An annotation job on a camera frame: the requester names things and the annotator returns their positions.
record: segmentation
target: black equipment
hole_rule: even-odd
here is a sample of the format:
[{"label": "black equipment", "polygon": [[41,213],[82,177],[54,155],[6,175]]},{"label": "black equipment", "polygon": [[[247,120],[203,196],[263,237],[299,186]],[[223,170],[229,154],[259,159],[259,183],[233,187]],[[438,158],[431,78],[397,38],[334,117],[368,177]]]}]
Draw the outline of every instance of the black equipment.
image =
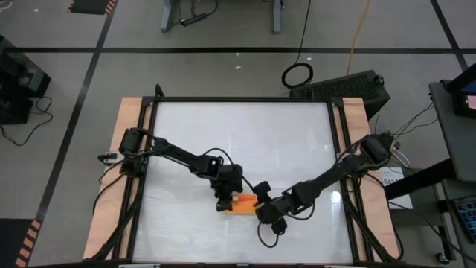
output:
[{"label": "black equipment", "polygon": [[[144,137],[152,139],[150,150],[139,151]],[[202,179],[208,179],[215,190],[217,211],[231,210],[231,193],[243,191],[243,169],[239,165],[224,165],[222,157],[202,154],[196,156],[171,143],[166,139],[155,137],[147,130],[127,129],[119,146],[124,155],[120,173],[127,176],[140,176],[144,172],[143,160],[149,156],[162,156],[183,165],[191,173]]]},{"label": "black equipment", "polygon": [[387,164],[390,160],[390,151],[380,142],[381,140],[380,135],[365,136],[347,156],[328,171],[315,179],[293,185],[283,191],[281,197],[272,199],[268,195],[268,191],[271,190],[268,182],[261,182],[255,187],[258,203],[262,203],[256,210],[258,220],[262,224],[271,224],[276,235],[283,235],[287,227],[283,217],[288,214],[298,215],[313,206],[323,189],[341,179],[363,177],[369,170],[378,170]]},{"label": "black equipment", "polygon": [[382,76],[373,70],[291,89],[291,98],[362,98],[367,120],[370,120],[389,100]]},{"label": "black equipment", "polygon": [[0,124],[25,124],[33,101],[0,84]]},{"label": "black equipment", "polygon": [[442,80],[447,92],[453,97],[454,113],[476,118],[476,108],[471,107],[469,98],[476,98],[476,63],[454,80]]},{"label": "black equipment", "polygon": [[13,48],[0,36],[0,124],[24,124],[33,102],[28,98],[45,95],[51,78],[24,54],[10,54]]}]

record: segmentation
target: orange block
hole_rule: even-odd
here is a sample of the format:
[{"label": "orange block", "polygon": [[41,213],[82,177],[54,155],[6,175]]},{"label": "orange block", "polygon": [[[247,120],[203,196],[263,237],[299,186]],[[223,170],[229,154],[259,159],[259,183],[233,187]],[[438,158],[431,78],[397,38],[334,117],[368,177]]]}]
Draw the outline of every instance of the orange block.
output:
[{"label": "orange block", "polygon": [[229,215],[255,215],[256,207],[254,204],[258,202],[254,194],[240,194],[236,201],[231,203],[232,211],[226,211]]}]

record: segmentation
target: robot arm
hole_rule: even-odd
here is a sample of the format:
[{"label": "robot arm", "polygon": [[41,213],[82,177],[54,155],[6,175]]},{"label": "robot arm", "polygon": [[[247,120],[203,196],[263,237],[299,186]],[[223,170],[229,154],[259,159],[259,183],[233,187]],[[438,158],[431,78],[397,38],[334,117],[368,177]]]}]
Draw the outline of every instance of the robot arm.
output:
[{"label": "robot arm", "polygon": [[367,135],[356,146],[360,148],[359,155],[356,154],[356,147],[319,177],[293,185],[283,191],[280,197],[272,199],[268,195],[271,190],[268,182],[257,185],[255,193],[260,205],[256,210],[258,220],[262,224],[271,224],[273,232],[282,235],[287,227],[284,216],[297,215],[311,207],[322,190],[333,183],[349,176],[363,176],[369,170],[378,170],[390,159],[390,152],[379,141],[378,135]]},{"label": "robot arm", "polygon": [[[139,151],[143,137],[152,139],[148,151]],[[169,143],[164,138],[155,137],[147,130],[138,128],[127,129],[119,146],[119,152],[124,155],[120,173],[127,176],[140,176],[143,173],[143,161],[149,156],[161,156],[185,166],[188,170],[202,179],[208,179],[215,190],[217,211],[231,210],[231,192],[241,193],[242,168],[239,165],[224,165],[223,158],[205,154],[194,155]]]}]

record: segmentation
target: white table surface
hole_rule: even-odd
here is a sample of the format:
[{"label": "white table surface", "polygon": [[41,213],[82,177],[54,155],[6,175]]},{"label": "white table surface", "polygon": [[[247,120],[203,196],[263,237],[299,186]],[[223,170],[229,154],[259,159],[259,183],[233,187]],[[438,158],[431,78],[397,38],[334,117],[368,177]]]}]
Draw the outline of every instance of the white table surface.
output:
[{"label": "white table surface", "polygon": [[[159,104],[154,135],[197,155],[222,148],[242,165],[251,184],[267,180],[271,197],[314,179],[335,161],[325,103],[165,102]],[[152,157],[133,261],[351,263],[340,192],[338,183],[323,191],[314,216],[305,222],[287,218],[286,233],[268,249],[258,240],[255,216],[217,213],[209,181]],[[274,242],[270,226],[262,226],[261,234],[267,243]]]}]

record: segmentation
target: black metal frame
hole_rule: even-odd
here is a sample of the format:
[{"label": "black metal frame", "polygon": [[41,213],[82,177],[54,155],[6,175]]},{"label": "black metal frame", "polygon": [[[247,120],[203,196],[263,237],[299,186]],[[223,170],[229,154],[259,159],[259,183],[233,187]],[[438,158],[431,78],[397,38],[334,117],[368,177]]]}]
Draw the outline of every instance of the black metal frame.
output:
[{"label": "black metal frame", "polygon": [[[157,114],[157,109],[158,109],[158,103],[160,102],[262,102],[262,103],[268,103],[268,102],[285,102],[285,103],[314,103],[314,102],[319,102],[319,103],[325,103],[327,105],[327,109],[329,112],[329,123],[331,126],[331,133],[332,133],[332,141],[333,141],[333,146],[335,148],[335,154],[337,158],[337,154],[341,152],[341,147],[338,142],[338,135],[337,135],[337,129],[335,125],[335,116],[334,116],[334,111],[333,107],[336,105],[339,110],[339,115],[341,117],[341,125],[342,125],[342,130],[344,134],[344,139],[346,141],[346,148],[350,147],[350,136],[349,136],[349,131],[347,127],[347,120],[345,118],[345,112],[344,112],[344,106],[342,103],[341,98],[315,98],[313,100],[310,99],[300,99],[300,98],[227,98],[227,97],[197,97],[197,98],[189,98],[189,97],[163,97],[163,96],[155,96],[155,97],[144,97],[142,99],[142,104],[141,104],[141,111],[139,113],[139,120],[138,120],[138,127],[142,127],[144,125],[145,121],[145,114],[147,112],[147,107],[152,104],[152,113],[151,113],[151,118],[149,121],[149,131],[153,131],[153,127],[155,125],[155,116]],[[145,150],[147,150],[150,147],[150,139],[148,138],[146,142],[146,147]],[[139,183],[138,183],[138,188],[143,188],[145,185],[145,179],[147,176],[147,170],[144,172],[144,175],[140,178],[138,178]],[[127,183],[126,183],[126,188],[124,190],[124,195],[123,195],[123,201],[122,201],[122,207],[121,207],[121,213],[120,213],[120,221],[123,219],[127,207],[129,205],[129,198],[131,196],[131,190],[132,190],[132,185],[133,185],[133,180],[135,178],[127,178]],[[347,182],[346,181],[341,181],[341,190],[344,193],[348,193],[347,189]],[[357,202],[357,208],[361,213],[361,216],[364,217],[364,207],[363,207],[363,202],[360,194],[360,190],[356,187],[357,185],[354,185],[354,188],[357,189],[355,192],[356,194],[356,202]],[[130,231],[130,236],[129,236],[129,244],[127,246],[127,254],[126,258],[131,258],[132,254],[134,252],[134,246],[135,246],[135,234],[137,232],[137,227],[138,227],[138,218],[140,214],[140,209],[138,209],[132,218],[132,226],[131,226],[131,231]],[[357,243],[356,243],[356,233],[353,225],[353,219],[352,217],[348,214],[347,211],[345,211],[345,216],[346,216],[346,223],[347,223],[347,231],[349,232],[349,241],[350,241],[350,250],[352,252],[352,257],[353,261],[359,261],[359,256],[358,256],[358,250],[357,250]],[[373,251],[370,248],[370,243],[367,241],[365,237],[363,237],[364,243],[366,245],[365,251],[367,254],[367,259],[368,260],[373,260]],[[120,248],[120,242],[122,241],[122,236],[116,243],[114,249],[113,249],[113,258],[118,258],[119,254],[119,248]]]},{"label": "black metal frame", "polygon": [[[175,97],[166,98],[166,97],[163,97],[163,93],[160,90],[160,88],[158,89],[159,90],[157,90],[156,88],[155,97],[144,97],[142,99],[141,111],[139,113],[139,119],[138,119],[138,127],[142,127],[144,125],[147,108],[150,104],[152,104],[152,112],[151,112],[150,120],[149,120],[149,130],[153,131],[159,102],[263,102],[263,103],[265,102],[287,102],[287,103],[321,102],[321,103],[327,104],[327,109],[329,112],[329,123],[331,126],[332,140],[333,140],[333,145],[335,148],[336,160],[337,160],[338,153],[343,152],[344,150],[341,150],[341,147],[339,146],[339,142],[338,142],[337,126],[335,124],[335,114],[333,110],[333,107],[334,107],[333,105],[338,107],[346,148],[349,148],[351,145],[350,134],[349,134],[348,126],[347,126],[347,119],[345,116],[344,105],[341,98],[319,98],[314,100],[298,99],[298,98],[295,98],[295,99],[291,99],[291,98],[175,98]],[[151,145],[151,139],[147,138],[145,149],[150,148],[150,145]],[[138,178],[139,183],[138,183],[137,194],[139,195],[142,195],[144,193],[145,179],[147,176],[147,166],[148,166],[148,160],[146,160],[146,170],[144,172],[144,175]],[[124,193],[123,202],[122,202],[123,206],[125,207],[121,208],[120,220],[124,218],[125,213],[127,211],[127,206],[129,204],[129,199],[131,196],[133,180],[135,178],[128,177],[127,179],[130,182],[126,184],[125,193]],[[347,189],[347,181],[341,180],[340,184],[341,184],[341,191],[344,193],[349,193],[349,190]],[[356,205],[357,205],[356,208],[358,209],[359,214],[362,216],[362,219],[366,223],[364,206],[361,199],[360,189],[356,183],[354,183],[353,187],[354,187],[353,193],[355,194]],[[134,251],[135,235],[137,232],[140,211],[141,211],[141,204],[139,203],[138,209],[136,210],[132,218],[132,226],[130,230],[129,245],[127,247],[126,258],[118,259],[118,256],[117,257],[115,256],[115,254],[118,255],[120,242],[122,241],[122,238],[123,238],[123,235],[121,234],[120,239],[118,240],[118,242],[115,244],[115,247],[113,248],[113,255],[111,260],[107,260],[107,261],[91,260],[91,261],[86,261],[82,263],[60,264],[60,266],[61,267],[98,267],[98,268],[101,267],[102,268],[102,267],[118,267],[119,264],[132,264],[132,253]],[[358,255],[358,250],[357,250],[356,233],[353,226],[353,219],[350,216],[350,214],[347,212],[347,210],[344,210],[344,211],[345,211],[346,222],[347,222],[347,231],[349,233],[350,250],[353,256],[353,265],[359,265],[362,267],[433,268],[433,267],[424,267],[424,266],[411,265],[411,264],[408,265],[408,264],[402,264],[402,263],[389,264],[389,263],[374,262],[373,250],[370,247],[369,241],[363,235],[362,235],[362,239],[364,240],[367,260],[366,261],[360,260]],[[161,264],[161,267],[162,266],[164,267],[236,267],[237,265],[236,264],[203,264],[203,263],[197,263],[197,264],[168,263],[168,264]],[[243,266],[244,267],[275,267],[277,265],[275,264],[243,264]],[[314,264],[280,264],[278,266],[279,267],[324,267],[324,265],[314,265]],[[57,265],[52,265],[52,266],[48,265],[48,266],[45,266],[44,268],[46,267],[56,268]]]}]

